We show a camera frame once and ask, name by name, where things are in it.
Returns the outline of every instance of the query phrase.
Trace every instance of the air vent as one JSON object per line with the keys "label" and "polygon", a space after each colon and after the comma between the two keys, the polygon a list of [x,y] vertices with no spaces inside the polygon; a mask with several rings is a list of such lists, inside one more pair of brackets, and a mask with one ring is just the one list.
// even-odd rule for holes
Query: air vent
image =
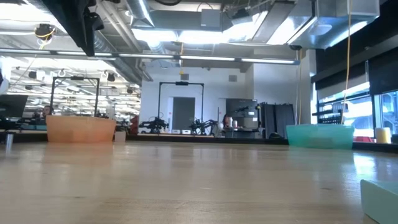
{"label": "air vent", "polygon": [[181,80],[182,81],[189,81],[189,74],[182,74],[181,75]]}
{"label": "air vent", "polygon": [[238,76],[237,75],[229,75],[228,81],[237,82],[238,81]]}

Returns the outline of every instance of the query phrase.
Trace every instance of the computer monitor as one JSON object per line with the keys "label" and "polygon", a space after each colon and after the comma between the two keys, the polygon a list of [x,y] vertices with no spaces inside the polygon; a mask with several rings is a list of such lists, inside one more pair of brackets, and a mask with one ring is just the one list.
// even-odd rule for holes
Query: computer monitor
{"label": "computer monitor", "polygon": [[25,95],[0,95],[0,116],[21,118],[27,101]]}

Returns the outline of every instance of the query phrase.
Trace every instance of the teal bin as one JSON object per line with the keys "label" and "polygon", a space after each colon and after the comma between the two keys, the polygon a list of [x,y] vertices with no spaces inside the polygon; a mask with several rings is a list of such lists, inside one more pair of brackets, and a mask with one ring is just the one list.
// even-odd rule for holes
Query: teal bin
{"label": "teal bin", "polygon": [[301,124],[286,127],[290,146],[352,149],[354,127],[342,124]]}

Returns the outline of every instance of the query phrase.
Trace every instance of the doorway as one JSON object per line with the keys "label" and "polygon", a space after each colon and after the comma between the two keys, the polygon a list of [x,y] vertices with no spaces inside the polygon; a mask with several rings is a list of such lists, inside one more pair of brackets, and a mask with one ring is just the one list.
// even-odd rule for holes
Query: doorway
{"label": "doorway", "polygon": [[174,97],[173,102],[173,126],[174,130],[189,130],[189,126],[195,121],[195,98]]}

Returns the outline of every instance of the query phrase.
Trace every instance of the orange bin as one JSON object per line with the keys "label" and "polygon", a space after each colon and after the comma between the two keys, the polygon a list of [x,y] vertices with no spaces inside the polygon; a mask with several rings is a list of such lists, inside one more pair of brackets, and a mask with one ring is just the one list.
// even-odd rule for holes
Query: orange bin
{"label": "orange bin", "polygon": [[112,142],[116,121],[79,116],[47,116],[49,142]]}

